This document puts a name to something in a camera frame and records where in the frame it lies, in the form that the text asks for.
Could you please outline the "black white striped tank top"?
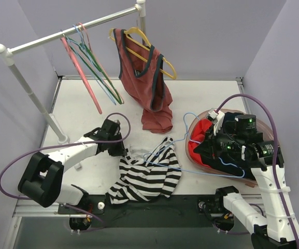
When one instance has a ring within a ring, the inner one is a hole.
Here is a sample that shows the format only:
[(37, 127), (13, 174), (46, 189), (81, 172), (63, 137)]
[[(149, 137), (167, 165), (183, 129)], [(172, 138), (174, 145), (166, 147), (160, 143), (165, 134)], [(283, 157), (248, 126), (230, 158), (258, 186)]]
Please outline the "black white striped tank top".
[(182, 176), (173, 138), (164, 137), (152, 151), (129, 145), (120, 158), (119, 173), (107, 192), (111, 204), (169, 198)]

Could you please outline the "light blue thin hanger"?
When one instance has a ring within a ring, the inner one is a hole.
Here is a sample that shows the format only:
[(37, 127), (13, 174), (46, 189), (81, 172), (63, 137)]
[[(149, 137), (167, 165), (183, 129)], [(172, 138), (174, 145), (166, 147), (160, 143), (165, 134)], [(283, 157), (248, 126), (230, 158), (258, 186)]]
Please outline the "light blue thin hanger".
[(148, 163), (151, 163), (151, 164), (154, 164), (154, 165), (158, 165), (158, 166), (162, 166), (162, 167), (166, 167), (168, 169), (175, 169), (175, 170), (179, 170), (179, 171), (184, 171), (184, 172), (188, 172), (188, 173), (194, 173), (194, 174), (201, 174), (201, 175), (210, 175), (210, 176), (220, 176), (220, 177), (227, 177), (227, 178), (236, 178), (236, 179), (242, 179), (244, 176), (245, 176), (245, 171), (242, 170), (241, 168), (239, 168), (238, 166), (236, 166), (235, 164), (232, 164), (232, 163), (225, 163), (223, 162), (223, 160), (221, 158), (219, 158), (219, 160), (224, 164), (224, 165), (231, 165), (233, 167), (236, 167), (240, 170), (242, 170), (243, 174), (241, 176), (234, 176), (234, 175), (227, 175), (227, 174), (213, 174), (213, 173), (204, 173), (204, 172), (198, 172), (198, 171), (190, 171), (190, 170), (186, 170), (186, 169), (183, 169), (182, 167), (179, 167), (179, 168), (176, 168), (176, 167), (169, 167), (169, 166), (165, 166), (161, 163), (154, 163), (154, 162), (151, 162), (149, 160), (149, 157), (150, 156), (158, 156), (160, 152), (162, 152), (164, 149), (166, 148), (170, 148), (172, 147), (173, 149), (177, 149), (177, 159), (182, 159), (181, 162), (184, 162), (185, 160), (185, 155), (186, 155), (186, 152), (182, 152), (181, 151), (181, 146), (177, 145), (176, 146), (176, 143), (177, 142), (181, 142), (181, 141), (186, 141), (186, 138), (188, 137), (189, 135), (189, 128), (188, 128), (188, 125), (187, 125), (187, 122), (186, 122), (186, 115), (187, 114), (190, 114), (190, 115), (193, 115), (195, 116), (195, 119), (200, 121), (201, 119), (199, 118), (199, 116), (197, 116), (196, 114), (194, 114), (193, 112), (187, 112), (184, 114), (183, 116), (183, 123), (184, 123), (184, 126), (185, 126), (185, 129), (186, 129), (186, 132), (184, 134), (184, 137), (182, 139), (179, 139), (179, 140), (167, 140), (167, 142), (169, 142), (169, 144), (165, 145), (164, 147), (162, 147), (160, 150), (158, 150), (156, 153), (154, 152), (151, 152), (151, 153), (145, 153), (143, 154), (143, 160), (144, 162), (148, 162)]

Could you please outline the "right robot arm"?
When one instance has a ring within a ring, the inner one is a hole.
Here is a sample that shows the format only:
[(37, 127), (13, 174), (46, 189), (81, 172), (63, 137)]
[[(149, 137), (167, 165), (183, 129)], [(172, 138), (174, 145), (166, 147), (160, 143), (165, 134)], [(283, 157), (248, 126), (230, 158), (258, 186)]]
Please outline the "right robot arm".
[(233, 186), (218, 188), (213, 206), (243, 224), (254, 248), (299, 248), (299, 224), (272, 129), (255, 115), (226, 110), (219, 117), (219, 130), (208, 112), (194, 119), (187, 155), (205, 172), (258, 186), (265, 214), (255, 210)]

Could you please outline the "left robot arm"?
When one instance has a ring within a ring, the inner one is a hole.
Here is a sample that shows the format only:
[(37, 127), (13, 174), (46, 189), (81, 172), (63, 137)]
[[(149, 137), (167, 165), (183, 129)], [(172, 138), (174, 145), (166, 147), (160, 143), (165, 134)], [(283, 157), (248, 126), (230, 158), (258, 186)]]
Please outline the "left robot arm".
[(76, 146), (49, 154), (34, 153), (18, 184), (18, 191), (47, 208), (57, 202), (69, 204), (76, 213), (83, 213), (90, 204), (89, 193), (75, 184), (63, 184), (66, 170), (83, 160), (108, 151), (112, 157), (125, 156), (120, 122), (105, 119), (102, 126), (84, 134)]

